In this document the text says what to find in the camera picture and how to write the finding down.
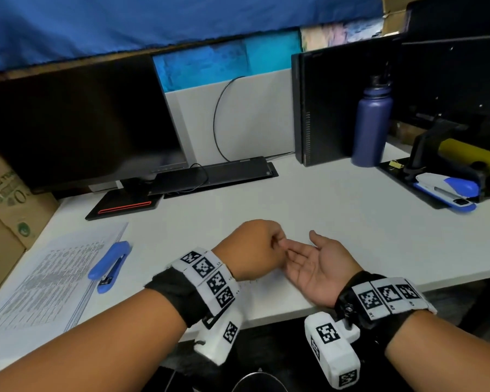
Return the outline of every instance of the blue water bottle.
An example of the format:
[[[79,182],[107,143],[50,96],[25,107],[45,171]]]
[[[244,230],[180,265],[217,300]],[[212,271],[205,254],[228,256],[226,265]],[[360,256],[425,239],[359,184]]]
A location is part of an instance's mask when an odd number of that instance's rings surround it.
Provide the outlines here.
[[[393,104],[390,83],[382,83],[381,76],[372,76],[371,81],[357,106],[352,152],[352,163],[364,168],[381,162]]]

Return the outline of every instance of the hand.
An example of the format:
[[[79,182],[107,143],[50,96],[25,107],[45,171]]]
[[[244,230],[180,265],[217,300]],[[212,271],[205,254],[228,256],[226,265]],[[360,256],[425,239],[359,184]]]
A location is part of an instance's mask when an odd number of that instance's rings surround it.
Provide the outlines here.
[[[267,275],[287,261],[280,242],[286,239],[281,226],[270,220],[251,220],[221,241],[213,252],[237,281]]]
[[[309,244],[284,239],[280,245],[287,250],[287,278],[317,305],[333,307],[348,281],[363,269],[348,250],[334,239],[311,231]]]

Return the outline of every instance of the black monitor screen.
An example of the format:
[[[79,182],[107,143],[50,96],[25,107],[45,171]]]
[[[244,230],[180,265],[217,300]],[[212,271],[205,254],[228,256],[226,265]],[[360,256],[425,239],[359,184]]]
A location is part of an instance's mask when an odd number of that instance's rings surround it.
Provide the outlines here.
[[[188,166],[150,55],[0,82],[0,154],[35,193]]]

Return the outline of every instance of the red strip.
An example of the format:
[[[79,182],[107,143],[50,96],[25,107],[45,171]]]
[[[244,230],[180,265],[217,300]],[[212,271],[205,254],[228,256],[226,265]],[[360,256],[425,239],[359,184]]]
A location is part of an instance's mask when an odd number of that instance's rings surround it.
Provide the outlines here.
[[[134,203],[132,205],[124,205],[124,206],[118,206],[118,207],[111,207],[109,209],[102,209],[98,212],[98,214],[102,213],[108,213],[108,212],[115,212],[117,210],[125,210],[125,209],[132,209],[134,207],[142,207],[142,206],[147,206],[152,204],[152,201],[147,201],[147,202],[141,202],[141,203]]]

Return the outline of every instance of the person's left arm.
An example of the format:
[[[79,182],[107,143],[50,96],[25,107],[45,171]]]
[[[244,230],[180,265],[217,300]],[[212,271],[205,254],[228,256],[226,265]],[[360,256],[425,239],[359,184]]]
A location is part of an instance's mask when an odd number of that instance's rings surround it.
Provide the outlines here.
[[[236,280],[250,280],[284,264],[283,239],[278,223],[253,220],[213,252]],[[141,390],[186,329],[164,296],[144,289],[0,371],[0,392]]]

